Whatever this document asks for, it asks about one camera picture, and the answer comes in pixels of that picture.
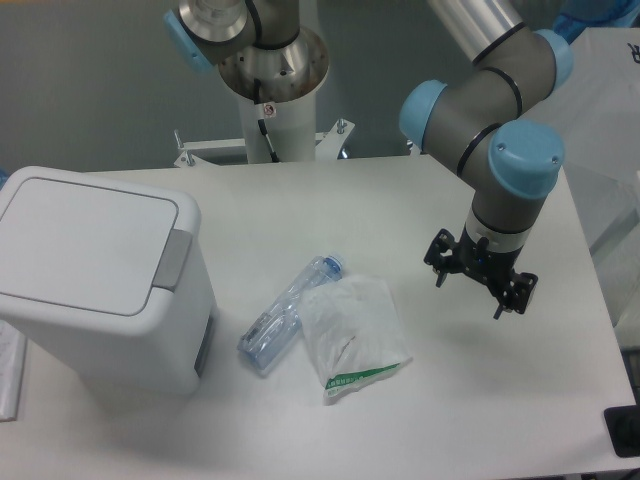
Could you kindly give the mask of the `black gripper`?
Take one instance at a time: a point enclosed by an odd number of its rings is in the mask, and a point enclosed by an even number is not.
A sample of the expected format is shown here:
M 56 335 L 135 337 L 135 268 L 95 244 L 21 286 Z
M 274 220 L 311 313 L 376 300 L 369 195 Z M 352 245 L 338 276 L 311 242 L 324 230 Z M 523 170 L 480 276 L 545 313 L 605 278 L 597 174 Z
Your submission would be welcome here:
M 441 229 L 432 240 L 424 263 L 432 267 L 436 286 L 441 287 L 449 274 L 459 273 L 460 260 L 463 274 L 491 290 L 498 302 L 493 318 L 499 319 L 504 312 L 524 314 L 538 283 L 538 276 L 533 273 L 513 271 L 521 250 L 491 251 L 474 242 L 466 229 L 458 243 L 448 230 Z

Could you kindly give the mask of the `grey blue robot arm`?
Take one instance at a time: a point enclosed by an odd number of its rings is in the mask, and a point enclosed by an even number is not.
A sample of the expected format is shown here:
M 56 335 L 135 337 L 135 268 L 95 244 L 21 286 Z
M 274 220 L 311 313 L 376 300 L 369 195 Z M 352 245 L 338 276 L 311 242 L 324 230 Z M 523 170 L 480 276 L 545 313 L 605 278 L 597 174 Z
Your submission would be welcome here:
M 439 281 L 462 274 L 489 290 L 499 313 L 521 314 L 538 279 L 514 266 L 565 160 L 560 135 L 526 113 L 568 80 L 573 53 L 560 35 L 530 29 L 507 1 L 435 1 L 432 9 L 473 71 L 458 86 L 417 86 L 399 127 L 474 197 L 461 234 L 439 231 L 424 261 Z

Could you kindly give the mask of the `silver robot base column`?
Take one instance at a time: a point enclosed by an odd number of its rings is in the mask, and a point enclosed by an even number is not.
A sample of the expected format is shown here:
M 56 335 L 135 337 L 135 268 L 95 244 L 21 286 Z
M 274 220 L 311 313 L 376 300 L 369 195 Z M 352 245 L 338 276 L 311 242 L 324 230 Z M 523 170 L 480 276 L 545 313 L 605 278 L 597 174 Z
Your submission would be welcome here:
M 236 97 L 249 163 L 315 159 L 329 54 L 299 2 L 181 1 L 163 23 L 190 67 L 217 71 Z

